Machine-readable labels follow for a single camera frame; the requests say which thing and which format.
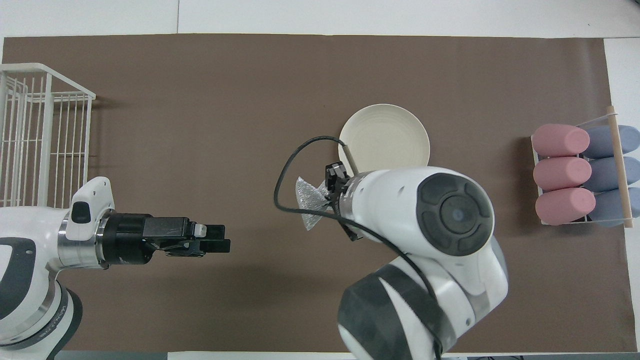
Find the crumpled foil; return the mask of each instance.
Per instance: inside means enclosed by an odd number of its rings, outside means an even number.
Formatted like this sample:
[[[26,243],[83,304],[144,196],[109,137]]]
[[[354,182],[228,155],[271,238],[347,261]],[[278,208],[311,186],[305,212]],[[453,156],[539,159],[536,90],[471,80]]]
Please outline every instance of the crumpled foil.
[[[329,191],[326,189],[326,185],[323,183],[317,188],[308,182],[304,181],[302,177],[298,177],[296,181],[296,199],[298,200],[298,207],[301,209],[326,211],[329,208],[329,200],[326,197],[329,195]],[[322,217],[320,215],[302,214],[302,221],[305,224],[307,231],[311,230]]]

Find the brown table surface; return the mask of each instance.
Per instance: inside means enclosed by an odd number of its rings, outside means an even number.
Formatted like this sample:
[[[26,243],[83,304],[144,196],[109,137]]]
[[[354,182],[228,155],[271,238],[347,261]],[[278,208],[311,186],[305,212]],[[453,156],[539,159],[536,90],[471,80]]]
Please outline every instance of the brown table surface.
[[[6,39],[5,63],[31,61],[99,95],[90,175],[111,179],[119,212],[225,224],[232,239],[230,254],[63,272],[84,304],[67,350],[345,351],[343,290],[394,255],[329,220],[307,233],[271,196],[296,146],[385,102],[422,121],[430,165],[474,178],[495,206],[509,295],[452,351],[636,351],[623,229],[542,226],[534,212],[527,137],[604,114],[601,39]],[[336,159],[330,143],[304,152],[283,201]]]

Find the dish rack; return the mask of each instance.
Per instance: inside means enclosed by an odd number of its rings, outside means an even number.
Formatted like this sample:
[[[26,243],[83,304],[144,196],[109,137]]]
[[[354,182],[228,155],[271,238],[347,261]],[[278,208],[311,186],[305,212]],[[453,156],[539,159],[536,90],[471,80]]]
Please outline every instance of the dish rack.
[[[40,63],[0,65],[0,206],[69,207],[87,180],[93,100]]]
[[[584,130],[587,130],[595,126],[602,126],[602,125],[609,126],[609,130],[611,132],[611,140],[613,144],[613,157],[615,159],[616,171],[618,173],[618,188],[620,189],[620,199],[622,202],[622,214],[624,218],[602,220],[602,221],[606,222],[606,221],[613,221],[613,220],[623,220],[624,226],[631,228],[634,226],[634,219],[631,212],[631,198],[629,197],[629,190],[628,190],[628,184],[627,184],[627,171],[625,170],[624,157],[622,153],[622,145],[620,141],[620,130],[618,128],[618,120],[616,118],[616,115],[618,115],[618,113],[616,113],[616,110],[614,109],[614,107],[608,106],[606,115],[598,117],[593,120],[589,120],[587,122],[583,122],[576,126]],[[533,143],[531,145],[531,149],[533,151],[534,165],[537,165],[540,160],[543,160],[546,158],[538,155],[538,153],[533,149]],[[578,154],[576,155],[576,157],[583,158],[585,160],[590,160],[589,158],[583,156],[582,154]],[[543,191],[539,186],[536,186],[536,187],[538,188],[538,197],[543,193],[545,193],[545,191]],[[586,222],[599,222],[599,221],[593,221],[589,217],[584,216],[580,219],[574,220],[567,224],[583,224]],[[541,223],[543,225],[548,225],[542,220],[541,220]]]

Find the white plate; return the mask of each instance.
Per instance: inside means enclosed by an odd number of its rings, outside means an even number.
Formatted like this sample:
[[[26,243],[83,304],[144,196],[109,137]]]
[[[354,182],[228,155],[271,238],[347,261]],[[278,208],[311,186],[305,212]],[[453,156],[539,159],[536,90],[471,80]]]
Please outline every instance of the white plate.
[[[426,166],[429,136],[415,115],[400,106],[376,104],[359,110],[344,124],[340,139],[349,147],[358,172]],[[349,166],[342,146],[338,155]]]

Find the pink cylinder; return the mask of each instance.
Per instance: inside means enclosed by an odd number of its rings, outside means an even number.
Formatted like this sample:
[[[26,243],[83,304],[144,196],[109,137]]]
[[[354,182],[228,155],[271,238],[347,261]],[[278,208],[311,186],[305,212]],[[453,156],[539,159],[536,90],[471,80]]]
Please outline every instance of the pink cylinder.
[[[573,188],[591,177],[591,165],[575,156],[540,160],[533,168],[533,179],[542,190]]]
[[[589,134],[573,125],[545,124],[533,133],[531,141],[540,156],[571,156],[589,147]]]
[[[565,224],[587,215],[596,207],[593,193],[569,188],[544,193],[536,201],[536,213],[549,225]]]

